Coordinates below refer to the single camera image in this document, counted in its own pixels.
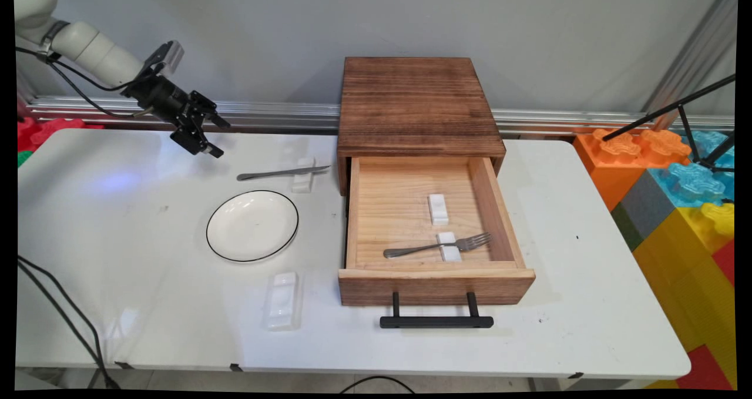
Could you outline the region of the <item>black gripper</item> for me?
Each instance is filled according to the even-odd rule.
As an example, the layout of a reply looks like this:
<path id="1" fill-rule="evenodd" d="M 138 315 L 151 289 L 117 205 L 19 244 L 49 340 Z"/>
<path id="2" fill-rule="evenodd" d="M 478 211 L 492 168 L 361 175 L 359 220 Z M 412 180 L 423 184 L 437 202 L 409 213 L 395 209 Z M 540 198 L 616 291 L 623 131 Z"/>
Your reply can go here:
<path id="1" fill-rule="evenodd" d="M 150 110 L 159 120 L 169 124 L 179 124 L 179 117 L 188 110 L 194 115 L 201 115 L 202 120 L 209 120 L 218 128 L 231 127 L 231 124 L 219 115 L 217 105 L 212 100 L 196 90 L 187 94 L 163 76 L 147 76 L 124 88 L 122 95 L 135 99 L 141 108 Z M 204 153 L 215 158 L 224 155 L 223 150 L 207 141 L 200 128 L 180 125 L 171 133 L 171 140 L 191 155 Z"/>

